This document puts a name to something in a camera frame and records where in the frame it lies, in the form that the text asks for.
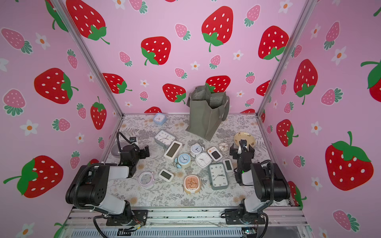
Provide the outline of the white timer orange button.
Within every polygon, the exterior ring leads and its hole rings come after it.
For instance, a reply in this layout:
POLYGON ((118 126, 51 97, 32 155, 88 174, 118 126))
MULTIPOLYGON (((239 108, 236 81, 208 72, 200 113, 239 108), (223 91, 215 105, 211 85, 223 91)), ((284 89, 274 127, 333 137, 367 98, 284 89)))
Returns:
POLYGON ((207 150, 207 153, 213 159, 214 162, 218 162, 223 158, 221 152, 215 146, 210 147, 207 150))

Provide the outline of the white square analog clock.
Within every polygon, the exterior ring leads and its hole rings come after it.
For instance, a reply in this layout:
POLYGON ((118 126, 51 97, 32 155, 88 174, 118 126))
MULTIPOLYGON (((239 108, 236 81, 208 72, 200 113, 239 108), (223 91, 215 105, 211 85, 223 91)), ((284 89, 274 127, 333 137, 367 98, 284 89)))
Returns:
POLYGON ((212 158, 209 156, 208 153, 202 152, 196 156, 195 162, 200 168, 203 169, 206 168, 209 164, 211 164, 212 158))

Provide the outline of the white twin-bell alarm clock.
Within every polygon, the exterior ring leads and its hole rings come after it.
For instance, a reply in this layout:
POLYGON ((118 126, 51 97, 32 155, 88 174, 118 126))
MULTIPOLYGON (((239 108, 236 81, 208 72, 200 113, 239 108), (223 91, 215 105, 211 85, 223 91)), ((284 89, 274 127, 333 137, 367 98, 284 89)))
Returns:
POLYGON ((196 158, 199 154, 201 154, 204 151, 204 147, 199 143, 195 143, 191 146, 190 151, 190 155, 196 158))

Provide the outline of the blue twin-bell alarm clock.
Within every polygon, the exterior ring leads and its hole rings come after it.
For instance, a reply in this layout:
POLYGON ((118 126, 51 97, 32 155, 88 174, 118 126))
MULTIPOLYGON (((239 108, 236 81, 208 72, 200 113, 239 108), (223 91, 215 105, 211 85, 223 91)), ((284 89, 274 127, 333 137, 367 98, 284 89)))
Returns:
POLYGON ((186 169, 191 166, 191 156, 187 153, 180 154, 174 159, 174 166, 178 169, 186 169))

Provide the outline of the grey-green canvas tote bag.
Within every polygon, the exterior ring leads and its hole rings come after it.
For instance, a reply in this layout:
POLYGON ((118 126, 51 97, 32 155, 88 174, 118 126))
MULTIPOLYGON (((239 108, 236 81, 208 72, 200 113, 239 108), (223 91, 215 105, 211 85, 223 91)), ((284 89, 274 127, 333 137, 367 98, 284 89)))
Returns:
POLYGON ((212 87, 205 84, 189 95, 187 106, 190 119, 186 131, 211 141, 228 116, 230 98, 225 92, 213 92, 212 87))

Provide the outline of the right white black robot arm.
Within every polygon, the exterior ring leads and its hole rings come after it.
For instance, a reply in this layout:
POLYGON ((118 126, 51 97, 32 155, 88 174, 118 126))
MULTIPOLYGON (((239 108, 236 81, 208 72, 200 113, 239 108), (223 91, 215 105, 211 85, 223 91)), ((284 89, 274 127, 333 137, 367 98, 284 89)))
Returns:
POLYGON ((254 163, 255 150, 244 139, 239 141, 238 148, 230 149, 230 155, 237 161, 233 170, 236 182, 240 186, 251 186, 255 193, 242 199, 238 208, 225 211, 227 224, 251 224, 264 217, 264 210, 275 201, 290 198, 291 190, 279 166, 271 160, 254 163))

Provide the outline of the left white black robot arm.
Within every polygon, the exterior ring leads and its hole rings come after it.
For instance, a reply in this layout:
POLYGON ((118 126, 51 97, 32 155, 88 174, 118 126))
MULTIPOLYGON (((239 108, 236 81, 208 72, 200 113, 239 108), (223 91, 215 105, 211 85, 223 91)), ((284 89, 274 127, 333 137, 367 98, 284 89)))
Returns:
POLYGON ((107 226, 144 225, 147 210, 132 210, 127 200, 107 192, 108 182, 133 176, 140 159, 150 156, 149 146, 139 149, 136 145, 125 146, 120 155, 125 165, 96 163, 81 166, 66 192, 65 200, 77 209, 100 212, 107 226))

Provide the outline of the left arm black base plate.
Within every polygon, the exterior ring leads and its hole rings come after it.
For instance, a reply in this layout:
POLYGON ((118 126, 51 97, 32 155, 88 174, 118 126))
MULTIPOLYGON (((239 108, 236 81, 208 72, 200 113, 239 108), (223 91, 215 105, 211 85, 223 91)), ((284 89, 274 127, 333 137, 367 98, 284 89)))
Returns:
POLYGON ((148 210, 134 209, 125 211, 120 215, 110 215, 107 219, 106 226, 144 226, 147 222, 148 210))

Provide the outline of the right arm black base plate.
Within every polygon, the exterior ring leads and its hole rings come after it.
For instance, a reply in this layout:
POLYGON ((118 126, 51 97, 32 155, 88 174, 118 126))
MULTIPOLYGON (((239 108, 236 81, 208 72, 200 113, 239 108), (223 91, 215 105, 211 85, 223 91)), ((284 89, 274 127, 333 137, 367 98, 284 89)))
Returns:
POLYGON ((238 208, 225 209, 220 217, 225 219, 228 225, 264 225, 266 223, 264 215, 247 213, 238 208))

